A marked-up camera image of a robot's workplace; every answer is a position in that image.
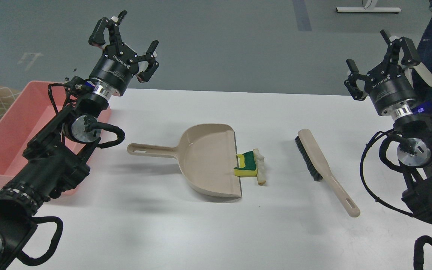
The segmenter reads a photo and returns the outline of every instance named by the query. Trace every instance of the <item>gray floor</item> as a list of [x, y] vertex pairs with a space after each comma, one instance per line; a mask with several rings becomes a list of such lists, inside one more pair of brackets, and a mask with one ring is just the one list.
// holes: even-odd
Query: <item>gray floor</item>
[[0, 1], [0, 84], [86, 78], [101, 55], [89, 34], [101, 17], [125, 9], [121, 36], [143, 53], [158, 39], [160, 68], [130, 87], [347, 95], [352, 58], [362, 72], [386, 52], [379, 31], [417, 45], [427, 0], [380, 0], [392, 13], [337, 13], [361, 0]]

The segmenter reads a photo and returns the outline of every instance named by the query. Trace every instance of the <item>white table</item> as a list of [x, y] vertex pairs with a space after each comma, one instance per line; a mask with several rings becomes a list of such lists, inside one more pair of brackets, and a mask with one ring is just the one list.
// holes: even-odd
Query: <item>white table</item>
[[[393, 123], [369, 99], [128, 89], [110, 106], [110, 123], [126, 140], [94, 153], [75, 195], [41, 207], [37, 216], [60, 217], [64, 231], [55, 255], [32, 269], [401, 270], [413, 268], [415, 239], [432, 237], [431, 225], [375, 203], [360, 181], [365, 143]], [[242, 178], [241, 199], [211, 198], [190, 188], [176, 159], [126, 152], [130, 143], [176, 146], [199, 123], [230, 125], [238, 153], [259, 148], [266, 186]], [[349, 217], [327, 184], [313, 181], [294, 142], [303, 128], [312, 130], [360, 217]], [[406, 210], [402, 176], [379, 162], [377, 147], [365, 163], [367, 183]], [[26, 253], [43, 254], [53, 232], [39, 226]], [[432, 248], [425, 248], [425, 266], [432, 269]], [[15, 260], [9, 269], [31, 268]]]

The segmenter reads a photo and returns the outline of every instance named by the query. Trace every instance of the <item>white stand base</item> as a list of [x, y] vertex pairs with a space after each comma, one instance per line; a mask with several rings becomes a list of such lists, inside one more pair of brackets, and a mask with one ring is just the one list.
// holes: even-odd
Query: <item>white stand base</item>
[[385, 13], [400, 13], [399, 7], [374, 7], [374, 8], [363, 8], [363, 7], [336, 7], [336, 11], [341, 12], [385, 12]]
[[378, 0], [367, 0], [364, 7], [336, 7], [337, 12], [385, 12], [400, 13], [399, 7], [376, 7]]

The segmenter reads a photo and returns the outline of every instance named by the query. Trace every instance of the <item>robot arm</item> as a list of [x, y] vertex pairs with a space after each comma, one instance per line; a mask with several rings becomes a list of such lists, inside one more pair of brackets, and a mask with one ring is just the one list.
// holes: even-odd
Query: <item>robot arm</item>
[[[28, 164], [0, 190], [0, 270], [6, 269], [15, 258], [34, 266], [53, 255], [62, 235], [62, 221], [58, 217], [33, 216], [44, 202], [76, 188], [89, 175], [86, 163], [97, 147], [111, 147], [125, 138], [120, 128], [98, 122], [98, 115], [108, 107], [112, 95], [123, 95], [134, 75], [140, 75], [140, 82], [147, 82], [158, 68], [154, 55], [158, 41], [153, 41], [146, 54], [139, 57], [121, 41], [119, 25], [126, 13], [98, 21], [89, 43], [103, 46], [103, 31], [109, 29], [110, 44], [103, 49], [89, 79], [74, 77], [64, 84], [48, 86], [50, 99], [52, 87], [64, 87], [66, 104], [61, 111], [55, 108], [54, 118], [28, 143], [23, 152]], [[142, 61], [150, 64], [139, 72], [137, 62]], [[113, 132], [118, 138], [100, 143], [101, 130]], [[85, 146], [75, 154], [65, 146], [64, 137]], [[38, 224], [46, 222], [57, 224], [49, 250], [39, 258], [31, 258], [22, 249]]]
[[[346, 63], [351, 74], [344, 84], [354, 99], [363, 100], [365, 95], [369, 95], [377, 113], [381, 116], [391, 115], [394, 121], [394, 130], [386, 134], [387, 137], [379, 149], [379, 157], [389, 168], [403, 174], [408, 189], [403, 192], [402, 200], [412, 213], [394, 207], [391, 209], [432, 224], [432, 175], [423, 179], [416, 170], [432, 168], [432, 121], [430, 117], [412, 111], [421, 100], [404, 75], [401, 66], [417, 66], [421, 60], [411, 39], [401, 37], [391, 40], [384, 30], [381, 34], [388, 45], [383, 61], [367, 72], [367, 75], [359, 75], [354, 61], [348, 59]], [[401, 49], [404, 56], [400, 65], [398, 61]], [[365, 81], [364, 92], [358, 89], [357, 80]], [[399, 165], [394, 165], [386, 159], [386, 150], [392, 141], [399, 143], [397, 149]], [[365, 153], [374, 142], [372, 140], [367, 144], [361, 164]], [[432, 245], [432, 240], [424, 237], [417, 241], [415, 267], [418, 265], [420, 267], [418, 269], [422, 269], [424, 243]]]

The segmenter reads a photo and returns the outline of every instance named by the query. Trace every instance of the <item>beige dustpan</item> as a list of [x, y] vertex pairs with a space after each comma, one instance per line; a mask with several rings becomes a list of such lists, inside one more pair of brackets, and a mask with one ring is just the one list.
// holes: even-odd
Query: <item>beige dustpan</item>
[[136, 156], [175, 158], [191, 188], [216, 197], [241, 197], [234, 130], [226, 124], [199, 124], [188, 128], [176, 147], [130, 144]]

